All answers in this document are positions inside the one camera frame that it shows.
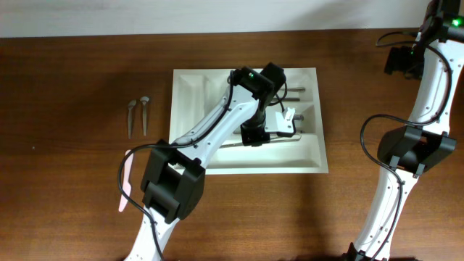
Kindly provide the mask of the steel kitchen tongs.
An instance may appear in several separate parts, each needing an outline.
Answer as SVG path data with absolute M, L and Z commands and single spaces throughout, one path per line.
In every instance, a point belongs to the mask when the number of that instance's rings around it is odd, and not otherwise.
M 292 137 L 279 137 L 279 136 L 276 136 L 276 137 L 272 137 L 269 141 L 266 141 L 266 142 L 262 142 L 262 143 L 255 143 L 255 144 L 248 144 L 248 146 L 262 146 L 264 144 L 277 144 L 277 143 L 285 143 L 285 142 L 297 142 L 297 141 L 300 141 L 302 139 L 302 134 L 301 133 L 297 133 L 295 135 L 293 135 Z M 238 143 L 232 143 L 232 144 L 223 144 L 220 146 L 221 149 L 228 149 L 228 148 L 234 148 L 234 147 L 240 147 L 240 146 L 244 146 L 244 144 L 242 142 L 238 142 Z

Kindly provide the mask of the steel tablespoon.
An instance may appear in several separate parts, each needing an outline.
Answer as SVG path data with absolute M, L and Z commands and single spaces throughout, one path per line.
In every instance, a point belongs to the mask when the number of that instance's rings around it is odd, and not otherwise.
M 305 92 L 306 88 L 305 87 L 285 88 L 285 91 L 301 93 L 301 92 Z
M 280 102 L 300 102 L 300 98 L 284 98 L 284 99 L 280 99 Z

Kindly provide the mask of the small steel spoon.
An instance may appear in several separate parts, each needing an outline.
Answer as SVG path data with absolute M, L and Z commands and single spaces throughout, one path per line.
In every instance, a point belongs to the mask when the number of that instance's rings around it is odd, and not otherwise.
M 147 135 L 147 129 L 148 129 L 148 103 L 149 103 L 149 97 L 148 96 L 142 96 L 140 98 L 140 102 L 142 104 L 142 126 L 143 126 L 143 135 Z
M 133 108 L 137 105 L 137 100 L 133 99 L 128 103 L 128 138 L 131 139 L 133 131 Z

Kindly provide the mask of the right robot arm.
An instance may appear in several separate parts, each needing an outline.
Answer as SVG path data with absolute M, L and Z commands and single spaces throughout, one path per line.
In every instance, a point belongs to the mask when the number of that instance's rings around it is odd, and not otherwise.
M 463 70 L 463 1 L 430 1 L 423 24 L 408 35 L 409 41 L 376 42 L 390 49 L 384 72 L 417 79 L 420 87 L 408 119 L 383 116 L 401 127 L 385 133 L 377 155 L 370 158 L 380 167 L 378 186 L 365 225 L 343 260 L 390 260 L 394 231 L 410 192 L 457 146 L 450 138 L 450 114 Z

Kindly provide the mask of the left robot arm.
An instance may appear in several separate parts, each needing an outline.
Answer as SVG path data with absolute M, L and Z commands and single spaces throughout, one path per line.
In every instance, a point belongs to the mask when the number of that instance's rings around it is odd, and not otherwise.
M 150 151 L 141 181 L 142 203 L 121 193 L 144 215 L 128 260 L 163 260 L 173 229 L 202 198 L 212 156 L 236 129 L 244 146 L 270 141 L 273 129 L 266 125 L 266 109 L 284 85 L 283 68 L 272 62 L 260 72 L 250 67 L 232 70 L 223 97 L 191 130 L 171 144 L 159 140 L 128 152 Z

